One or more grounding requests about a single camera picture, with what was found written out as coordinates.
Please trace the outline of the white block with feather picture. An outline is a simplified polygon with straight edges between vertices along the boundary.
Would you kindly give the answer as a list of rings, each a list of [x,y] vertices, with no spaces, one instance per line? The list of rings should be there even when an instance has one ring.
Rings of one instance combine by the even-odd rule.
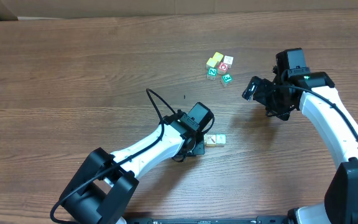
[[[207,142],[206,147],[215,147],[216,146],[216,135],[215,134],[207,134]]]

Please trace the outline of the green A block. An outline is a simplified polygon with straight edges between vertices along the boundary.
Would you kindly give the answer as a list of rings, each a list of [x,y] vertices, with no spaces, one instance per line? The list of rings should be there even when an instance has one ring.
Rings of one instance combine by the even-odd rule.
[[[225,146],[226,145],[226,135],[217,134],[216,135],[216,146]]]

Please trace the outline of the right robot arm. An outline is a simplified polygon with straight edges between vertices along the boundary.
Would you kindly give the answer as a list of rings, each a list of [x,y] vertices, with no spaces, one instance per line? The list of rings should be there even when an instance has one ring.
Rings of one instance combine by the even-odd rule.
[[[329,150],[336,173],[316,205],[293,208],[284,223],[358,223],[358,124],[326,72],[312,72],[301,48],[275,56],[275,78],[254,76],[242,97],[265,106],[268,117],[286,121],[293,110],[306,116]]]

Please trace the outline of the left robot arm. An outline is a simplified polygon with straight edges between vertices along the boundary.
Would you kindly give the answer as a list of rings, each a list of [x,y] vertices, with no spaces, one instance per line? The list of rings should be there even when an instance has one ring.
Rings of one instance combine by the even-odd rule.
[[[139,142],[111,153],[92,151],[62,192],[57,205],[74,223],[125,223],[123,214],[139,179],[160,162],[184,159],[203,145],[214,114],[198,102],[189,113],[164,116],[157,129]]]

